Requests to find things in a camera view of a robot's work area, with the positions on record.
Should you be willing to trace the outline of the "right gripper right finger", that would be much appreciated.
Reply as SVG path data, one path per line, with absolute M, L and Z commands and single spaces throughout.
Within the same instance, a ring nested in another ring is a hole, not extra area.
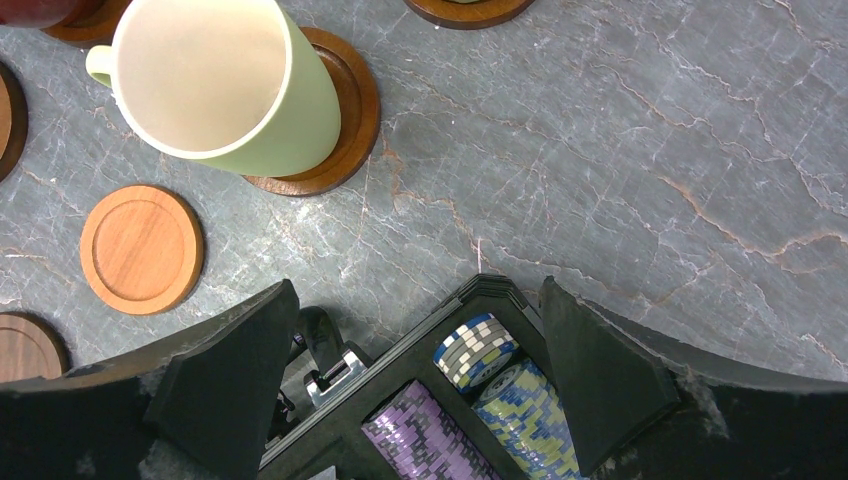
M 539 301 L 554 383 L 591 479 L 843 479 L 847 385 L 745 364 L 581 300 Z

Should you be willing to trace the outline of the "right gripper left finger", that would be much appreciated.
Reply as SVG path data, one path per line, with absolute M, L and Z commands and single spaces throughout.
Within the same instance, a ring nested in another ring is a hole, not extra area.
M 1 387 L 5 479 L 254 479 L 300 310 L 289 280 L 133 351 Z

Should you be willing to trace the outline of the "light wooden coaster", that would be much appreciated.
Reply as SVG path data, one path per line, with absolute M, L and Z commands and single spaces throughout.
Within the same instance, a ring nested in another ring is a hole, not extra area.
M 131 185 L 105 196 L 90 212 L 80 260 L 93 292 L 130 315 L 153 315 L 183 301 L 205 259 L 200 222 L 176 193 Z

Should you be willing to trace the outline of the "dark wooden coaster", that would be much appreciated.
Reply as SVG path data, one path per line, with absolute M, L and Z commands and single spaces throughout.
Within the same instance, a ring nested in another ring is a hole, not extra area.
M 53 379 L 71 367 L 64 339 L 47 321 L 24 312 L 1 313 L 1 382 Z

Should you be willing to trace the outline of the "light green mug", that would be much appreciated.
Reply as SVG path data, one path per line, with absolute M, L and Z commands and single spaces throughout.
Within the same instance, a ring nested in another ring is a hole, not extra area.
M 340 137 L 332 79 L 274 1 L 134 1 L 85 67 L 143 141 L 180 159 L 289 176 Z

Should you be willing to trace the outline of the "brown wooden coaster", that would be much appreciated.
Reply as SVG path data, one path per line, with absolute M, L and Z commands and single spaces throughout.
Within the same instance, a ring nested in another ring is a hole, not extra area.
M 28 134 L 28 106 L 17 76 L 1 63 L 1 180 L 18 164 Z
M 42 29 L 49 37 L 77 48 L 110 45 L 131 0 L 106 0 L 90 16 L 64 26 Z
M 369 158 L 381 121 L 377 82 L 367 62 L 346 40 L 328 31 L 301 31 L 322 59 L 339 98 L 341 131 L 332 153 L 318 166 L 285 177 L 247 176 L 253 186 L 277 195 L 311 197 L 349 180 Z
M 477 30 L 512 20 L 530 7 L 534 0 L 405 0 L 404 3 L 414 13 L 436 26 Z

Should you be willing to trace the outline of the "white bowl mug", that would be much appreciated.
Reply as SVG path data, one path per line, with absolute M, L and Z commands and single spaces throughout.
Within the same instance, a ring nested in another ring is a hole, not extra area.
M 1 25 L 42 29 L 72 18 L 77 0 L 1 0 Z

